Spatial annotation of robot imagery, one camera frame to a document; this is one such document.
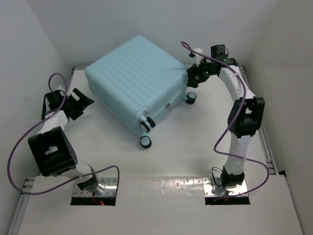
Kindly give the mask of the light blue hard suitcase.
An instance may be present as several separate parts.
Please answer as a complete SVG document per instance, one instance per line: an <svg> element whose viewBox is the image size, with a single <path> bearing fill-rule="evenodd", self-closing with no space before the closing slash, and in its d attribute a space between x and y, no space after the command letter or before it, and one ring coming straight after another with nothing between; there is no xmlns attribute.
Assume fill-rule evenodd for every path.
<svg viewBox="0 0 313 235"><path fill-rule="evenodd" d="M141 35L135 36L85 68L98 102L150 148L151 129L181 100L194 104L187 91L187 67Z"/></svg>

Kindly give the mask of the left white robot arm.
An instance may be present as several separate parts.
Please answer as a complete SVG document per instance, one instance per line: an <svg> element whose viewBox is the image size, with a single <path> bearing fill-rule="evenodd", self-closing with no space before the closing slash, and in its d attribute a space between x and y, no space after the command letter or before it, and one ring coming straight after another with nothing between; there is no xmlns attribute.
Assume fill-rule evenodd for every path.
<svg viewBox="0 0 313 235"><path fill-rule="evenodd" d="M42 129L28 138L28 144L40 170L47 176L64 176L73 179L81 191L100 195L102 186L94 169L78 161L64 128L70 120L76 120L94 100L77 88L69 94L56 90L44 95L42 108Z"/></svg>

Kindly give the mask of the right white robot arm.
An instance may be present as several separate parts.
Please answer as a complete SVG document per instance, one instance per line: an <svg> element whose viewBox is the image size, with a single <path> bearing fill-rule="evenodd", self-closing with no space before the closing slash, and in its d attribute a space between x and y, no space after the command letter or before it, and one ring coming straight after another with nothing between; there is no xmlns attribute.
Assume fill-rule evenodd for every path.
<svg viewBox="0 0 313 235"><path fill-rule="evenodd" d="M228 56L225 45L211 47L211 55L206 56L200 48L192 49L186 42L181 45L189 50L189 56L195 63L187 69L187 86L197 88L209 77L216 75L227 88L233 106L230 111L227 128L222 134L231 133L231 144L226 163L221 172L221 187L229 188L241 185L244 181L244 164L248 145L260 129L265 108L265 100L257 97L242 78L239 65Z"/></svg>

